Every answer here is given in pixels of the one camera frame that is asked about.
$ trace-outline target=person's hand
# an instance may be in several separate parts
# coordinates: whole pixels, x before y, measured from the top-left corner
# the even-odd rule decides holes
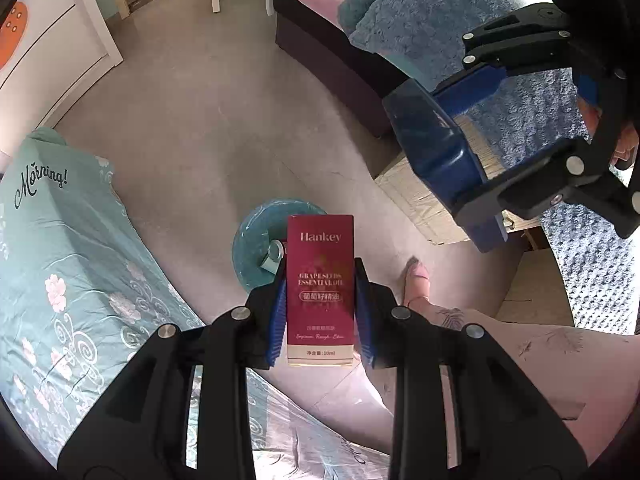
[[[582,114],[582,118],[584,119],[585,126],[587,126],[589,135],[593,137],[593,134],[598,127],[598,123],[600,122],[602,111],[595,106],[591,106],[580,96],[578,96],[578,110],[580,110],[580,113]],[[618,144],[616,145],[616,151],[611,157],[611,164],[615,166],[619,159],[629,160],[629,157],[632,155],[634,148],[637,147],[638,133],[636,132],[633,123],[629,121],[620,132],[620,138],[618,139]]]

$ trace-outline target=blue trash can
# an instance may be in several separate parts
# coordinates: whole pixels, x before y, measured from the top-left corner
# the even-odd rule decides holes
[[[290,215],[325,215],[317,205],[295,198],[277,198],[251,211],[236,231],[231,255],[238,281],[250,292],[267,285],[274,275],[260,268],[271,240],[287,237]]]

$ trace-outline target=gray floor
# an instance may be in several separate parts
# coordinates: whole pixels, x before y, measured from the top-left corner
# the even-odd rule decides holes
[[[239,222],[274,197],[355,217],[356,255],[398,298],[411,256],[432,273],[432,300],[495,314],[522,248],[479,254],[434,247],[370,177],[393,152],[274,44],[264,0],[155,0],[114,31],[124,62],[57,126],[109,158],[140,237],[205,321],[243,304],[230,249]],[[287,367],[270,380],[345,437],[388,450],[391,418],[362,367]]]

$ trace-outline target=cream-colored box bottom stripe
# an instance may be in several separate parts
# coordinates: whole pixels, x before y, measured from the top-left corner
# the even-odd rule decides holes
[[[287,362],[303,366],[351,366],[353,345],[287,345]]]

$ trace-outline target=white cabinet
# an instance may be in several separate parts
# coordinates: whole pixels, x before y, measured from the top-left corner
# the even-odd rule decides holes
[[[8,156],[38,126],[55,126],[122,61],[95,0],[19,1],[27,28],[0,70],[0,152]],[[7,163],[0,153],[0,173]]]

